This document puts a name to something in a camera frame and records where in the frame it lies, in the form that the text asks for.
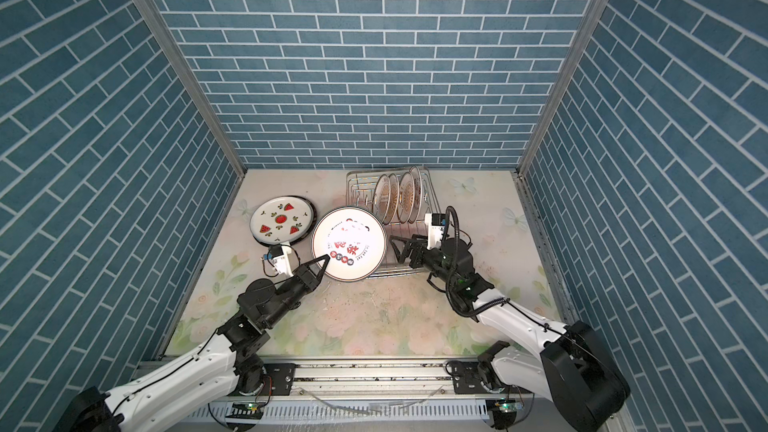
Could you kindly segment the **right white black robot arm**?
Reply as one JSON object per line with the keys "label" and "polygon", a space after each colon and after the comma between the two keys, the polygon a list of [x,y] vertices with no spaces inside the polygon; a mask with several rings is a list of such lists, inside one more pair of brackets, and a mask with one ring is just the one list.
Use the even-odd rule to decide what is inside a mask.
{"label": "right white black robot arm", "polygon": [[438,248],[423,235],[393,237],[390,244],[399,263],[428,270],[429,284],[457,315],[504,336],[455,372],[458,386],[476,383],[490,393],[522,388],[551,401],[577,431],[599,430],[623,407],[630,386],[587,323],[550,321],[502,294],[476,272],[460,238]]}

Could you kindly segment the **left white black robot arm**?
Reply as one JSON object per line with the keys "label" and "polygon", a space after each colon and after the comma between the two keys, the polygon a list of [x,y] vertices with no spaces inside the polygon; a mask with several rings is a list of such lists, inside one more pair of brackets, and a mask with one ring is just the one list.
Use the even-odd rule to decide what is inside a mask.
{"label": "left white black robot arm", "polygon": [[203,344],[143,377],[101,392],[90,387],[64,410],[55,431],[165,431],[196,409],[232,392],[263,385],[259,350],[268,331],[298,308],[325,276],[327,254],[287,279],[258,279],[237,297],[238,311]]}

